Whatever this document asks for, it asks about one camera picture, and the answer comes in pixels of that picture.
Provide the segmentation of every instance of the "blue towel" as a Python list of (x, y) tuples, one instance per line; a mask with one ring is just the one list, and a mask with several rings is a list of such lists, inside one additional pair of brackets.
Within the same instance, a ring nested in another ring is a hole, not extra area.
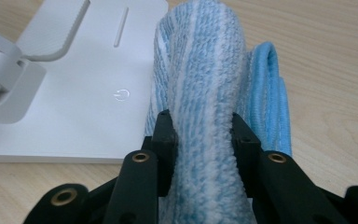
[(188, 1), (158, 24), (145, 135), (170, 109), (178, 133), (172, 186), (161, 223), (254, 223), (231, 145), (237, 112), (267, 150), (290, 155), (286, 90), (271, 43), (248, 52), (234, 12), (216, 0)]

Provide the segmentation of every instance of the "light wood surface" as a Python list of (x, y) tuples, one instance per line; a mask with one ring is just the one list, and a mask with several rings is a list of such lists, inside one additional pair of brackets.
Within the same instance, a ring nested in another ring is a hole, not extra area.
[[(42, 0), (0, 0), (0, 34), (15, 41)], [(170, 6), (179, 1), (169, 1)], [(358, 1), (225, 1), (247, 45), (272, 41), (286, 82), (294, 158), (318, 186), (358, 185)], [(0, 163), (0, 223), (21, 223), (63, 183), (94, 189), (118, 165)]]

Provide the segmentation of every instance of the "terry cloth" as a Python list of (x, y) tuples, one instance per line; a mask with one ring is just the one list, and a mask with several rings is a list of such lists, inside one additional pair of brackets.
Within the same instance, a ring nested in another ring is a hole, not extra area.
[(188, 1), (158, 24), (145, 135), (169, 109), (178, 157), (161, 223), (254, 223), (231, 145), (233, 112), (264, 149), (290, 155), (286, 90), (275, 48), (248, 52), (234, 12), (216, 0)]

